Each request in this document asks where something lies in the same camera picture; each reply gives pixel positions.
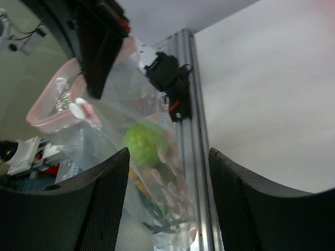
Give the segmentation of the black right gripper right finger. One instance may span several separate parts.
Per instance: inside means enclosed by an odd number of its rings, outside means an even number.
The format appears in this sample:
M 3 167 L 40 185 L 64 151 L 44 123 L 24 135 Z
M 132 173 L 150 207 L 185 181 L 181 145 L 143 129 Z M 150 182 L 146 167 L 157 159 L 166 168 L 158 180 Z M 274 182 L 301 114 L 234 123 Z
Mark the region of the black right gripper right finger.
M 271 181 L 210 149 L 209 171 L 225 250 L 334 250 L 334 190 Z

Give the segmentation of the green ball fruit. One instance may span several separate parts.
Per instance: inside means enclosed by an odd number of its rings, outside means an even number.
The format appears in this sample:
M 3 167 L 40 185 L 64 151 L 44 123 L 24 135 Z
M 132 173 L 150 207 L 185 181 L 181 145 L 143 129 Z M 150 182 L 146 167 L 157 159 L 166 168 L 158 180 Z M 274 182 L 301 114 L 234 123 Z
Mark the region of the green ball fruit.
M 136 168 L 153 166 L 160 162 L 159 150 L 166 154 L 169 142 L 163 128 L 151 121 L 132 124 L 123 137 L 123 145 L 129 149 Z

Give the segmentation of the yellow longan bunch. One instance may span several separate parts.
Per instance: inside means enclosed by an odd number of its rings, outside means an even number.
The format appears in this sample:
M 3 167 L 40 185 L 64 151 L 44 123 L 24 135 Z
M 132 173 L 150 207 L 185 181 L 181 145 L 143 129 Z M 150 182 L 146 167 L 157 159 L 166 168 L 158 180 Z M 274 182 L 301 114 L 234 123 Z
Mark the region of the yellow longan bunch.
M 129 177 L 130 179 L 134 182 L 134 184 L 136 185 L 136 187 L 147 197 L 150 197 L 150 194 L 145 186 L 145 184 L 143 183 L 143 181 L 141 180 L 141 178 L 136 174 L 136 172 L 130 168 L 129 169 Z

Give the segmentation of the clear pink-dotted zip bag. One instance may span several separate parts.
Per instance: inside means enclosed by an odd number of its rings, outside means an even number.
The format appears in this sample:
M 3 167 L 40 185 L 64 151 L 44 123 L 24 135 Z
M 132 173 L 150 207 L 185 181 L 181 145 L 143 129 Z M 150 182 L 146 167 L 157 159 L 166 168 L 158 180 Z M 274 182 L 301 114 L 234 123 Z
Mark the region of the clear pink-dotted zip bag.
M 151 121 L 163 128 L 169 150 L 159 150 L 160 162 L 130 167 L 145 184 L 155 203 L 163 202 L 172 215 L 182 220 L 175 234 L 152 234 L 140 220 L 144 207 L 138 188 L 128 179 L 124 207 L 134 216 L 159 249 L 187 250 L 197 233 L 197 217 L 185 180 L 175 127 L 167 111 L 165 93 L 146 77 L 157 51 L 134 37 L 125 38 L 108 74 L 101 99 L 91 97 L 77 59 L 67 61 L 52 77 L 27 114 L 27 122 L 45 133 L 57 148 L 83 170 L 87 170 L 126 146 L 123 137 L 136 122 Z

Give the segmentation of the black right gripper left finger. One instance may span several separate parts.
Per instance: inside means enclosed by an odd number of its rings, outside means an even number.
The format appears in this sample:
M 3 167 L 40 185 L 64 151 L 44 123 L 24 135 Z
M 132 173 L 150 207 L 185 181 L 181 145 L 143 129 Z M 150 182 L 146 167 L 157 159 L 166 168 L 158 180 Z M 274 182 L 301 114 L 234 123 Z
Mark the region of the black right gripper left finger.
M 114 250 L 129 163 L 123 148 L 43 191 L 1 187 L 1 250 Z

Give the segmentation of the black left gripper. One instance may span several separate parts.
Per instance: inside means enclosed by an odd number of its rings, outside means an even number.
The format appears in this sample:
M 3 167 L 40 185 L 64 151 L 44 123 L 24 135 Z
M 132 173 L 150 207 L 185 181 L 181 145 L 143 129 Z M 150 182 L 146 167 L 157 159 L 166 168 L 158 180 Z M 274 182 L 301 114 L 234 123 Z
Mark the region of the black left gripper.
M 91 97 L 101 99 L 107 76 L 130 33 L 117 1 L 23 1 L 70 58 L 77 58 Z

